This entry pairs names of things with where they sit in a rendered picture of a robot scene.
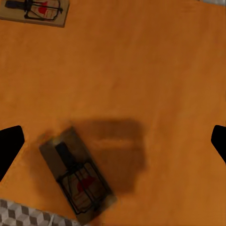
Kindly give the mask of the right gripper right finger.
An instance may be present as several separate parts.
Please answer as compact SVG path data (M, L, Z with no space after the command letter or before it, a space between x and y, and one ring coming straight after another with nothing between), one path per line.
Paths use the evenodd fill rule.
M215 125L211 142L226 163L226 127Z

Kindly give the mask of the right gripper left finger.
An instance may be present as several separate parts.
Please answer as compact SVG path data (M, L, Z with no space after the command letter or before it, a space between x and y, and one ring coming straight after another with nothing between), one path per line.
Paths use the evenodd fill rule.
M20 125L0 130L0 182L24 145L24 134Z

